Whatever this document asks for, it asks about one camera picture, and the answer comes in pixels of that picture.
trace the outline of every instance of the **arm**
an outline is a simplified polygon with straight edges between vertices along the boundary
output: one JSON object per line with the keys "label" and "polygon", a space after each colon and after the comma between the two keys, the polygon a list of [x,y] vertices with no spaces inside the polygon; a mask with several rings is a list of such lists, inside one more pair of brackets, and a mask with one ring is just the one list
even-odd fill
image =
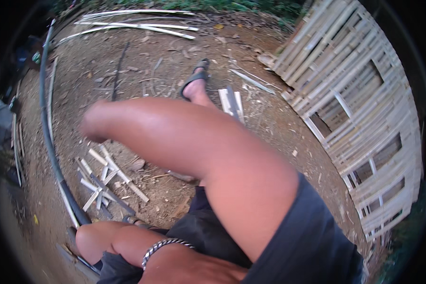
{"label": "arm", "polygon": [[296,196],[295,169],[217,110],[163,98],[102,101],[81,129],[96,142],[117,140],[160,167],[205,180],[216,215],[252,261]]}

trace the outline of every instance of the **woven bamboo wall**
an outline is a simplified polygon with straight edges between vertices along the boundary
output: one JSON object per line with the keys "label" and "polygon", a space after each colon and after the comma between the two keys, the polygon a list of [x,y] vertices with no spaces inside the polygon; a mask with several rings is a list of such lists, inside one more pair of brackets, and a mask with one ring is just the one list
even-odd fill
{"label": "woven bamboo wall", "polygon": [[332,159],[367,240],[410,213],[421,178],[417,110],[401,62],[357,0],[317,1],[278,58],[261,60]]}

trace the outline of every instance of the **knee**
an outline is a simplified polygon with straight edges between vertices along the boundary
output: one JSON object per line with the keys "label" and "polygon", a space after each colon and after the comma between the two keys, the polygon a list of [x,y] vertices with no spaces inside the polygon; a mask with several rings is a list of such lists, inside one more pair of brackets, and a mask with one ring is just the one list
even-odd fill
{"label": "knee", "polygon": [[94,237],[92,224],[85,224],[79,227],[76,232],[76,247],[82,250]]}

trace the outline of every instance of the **vegetation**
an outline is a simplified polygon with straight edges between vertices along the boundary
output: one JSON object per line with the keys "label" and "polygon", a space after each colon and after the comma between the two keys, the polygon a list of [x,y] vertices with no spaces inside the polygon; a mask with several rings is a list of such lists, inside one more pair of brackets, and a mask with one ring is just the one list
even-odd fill
{"label": "vegetation", "polygon": [[[82,4],[91,8],[99,9],[113,6],[132,7],[140,4],[150,3],[149,0],[80,0]],[[189,11],[261,11],[281,17],[282,20],[291,24],[298,18],[303,10],[305,0],[155,0],[155,6],[159,9],[183,9]],[[72,0],[55,0],[53,11],[56,14],[66,10]]]}
{"label": "vegetation", "polygon": [[412,205],[410,214],[392,229],[390,254],[381,267],[377,283],[391,283],[401,273],[417,247],[425,220],[426,182],[422,182],[418,201]]}

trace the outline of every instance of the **foot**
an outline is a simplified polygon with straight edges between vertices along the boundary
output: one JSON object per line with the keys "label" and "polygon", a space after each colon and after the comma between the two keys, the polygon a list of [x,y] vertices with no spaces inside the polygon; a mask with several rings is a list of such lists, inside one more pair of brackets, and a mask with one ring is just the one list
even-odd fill
{"label": "foot", "polygon": [[[198,73],[203,71],[204,69],[202,67],[196,68],[194,70],[194,73]],[[190,99],[191,101],[199,99],[199,98],[207,98],[208,96],[205,93],[205,80],[204,79],[197,79],[189,83],[183,90],[183,95]]]}
{"label": "foot", "polygon": [[[202,67],[196,68],[194,73],[203,71]],[[216,109],[214,103],[210,100],[209,96],[205,92],[205,80],[197,79],[190,82],[183,90],[183,95],[195,105],[203,105],[211,109]]]}

